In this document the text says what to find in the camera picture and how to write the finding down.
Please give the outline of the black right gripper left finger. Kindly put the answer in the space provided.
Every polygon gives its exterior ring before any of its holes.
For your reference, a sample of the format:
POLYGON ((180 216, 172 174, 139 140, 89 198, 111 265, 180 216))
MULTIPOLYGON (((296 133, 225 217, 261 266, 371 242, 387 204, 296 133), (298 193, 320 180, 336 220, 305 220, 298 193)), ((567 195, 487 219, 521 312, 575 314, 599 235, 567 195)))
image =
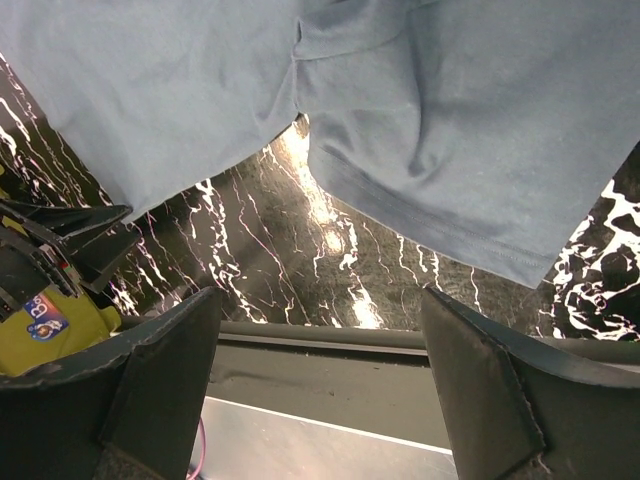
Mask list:
POLYGON ((2 377, 2 478, 186 478, 220 297, 203 289, 109 340, 2 377))

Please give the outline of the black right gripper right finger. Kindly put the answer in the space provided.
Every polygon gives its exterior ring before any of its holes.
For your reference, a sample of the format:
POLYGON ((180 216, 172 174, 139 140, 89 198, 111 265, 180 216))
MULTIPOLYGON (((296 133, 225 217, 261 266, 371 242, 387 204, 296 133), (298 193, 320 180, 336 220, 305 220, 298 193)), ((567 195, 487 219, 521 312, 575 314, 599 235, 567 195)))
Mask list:
POLYGON ((421 322, 459 478, 638 478, 638 344, 536 339, 431 288, 421 322))

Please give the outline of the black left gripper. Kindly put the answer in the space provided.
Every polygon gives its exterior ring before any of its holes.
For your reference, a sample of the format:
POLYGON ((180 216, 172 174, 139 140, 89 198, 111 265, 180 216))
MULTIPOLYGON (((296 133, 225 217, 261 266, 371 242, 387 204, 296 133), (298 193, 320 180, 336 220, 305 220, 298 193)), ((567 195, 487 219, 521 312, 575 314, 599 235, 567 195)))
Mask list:
POLYGON ((48 288, 77 298, 81 281, 89 291, 103 291, 141 238, 120 222, 130 213, 126 205, 53 207, 2 199, 1 318, 48 288))

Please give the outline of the slate blue t shirt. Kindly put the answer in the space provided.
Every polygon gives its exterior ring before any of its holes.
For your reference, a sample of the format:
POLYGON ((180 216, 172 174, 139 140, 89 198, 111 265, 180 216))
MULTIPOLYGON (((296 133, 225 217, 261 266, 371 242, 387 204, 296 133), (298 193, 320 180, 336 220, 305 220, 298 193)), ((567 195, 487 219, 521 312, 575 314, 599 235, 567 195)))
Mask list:
POLYGON ((530 288, 639 140, 635 1, 5 1, 1 50, 133 217, 305 115, 322 189, 530 288))

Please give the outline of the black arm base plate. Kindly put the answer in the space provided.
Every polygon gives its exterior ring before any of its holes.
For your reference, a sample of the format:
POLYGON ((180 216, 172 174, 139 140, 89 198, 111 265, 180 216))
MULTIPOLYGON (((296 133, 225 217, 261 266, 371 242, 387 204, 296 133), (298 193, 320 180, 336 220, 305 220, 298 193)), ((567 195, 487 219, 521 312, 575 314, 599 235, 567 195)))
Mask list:
POLYGON ((225 322, 207 395, 452 451, 422 329, 225 322))

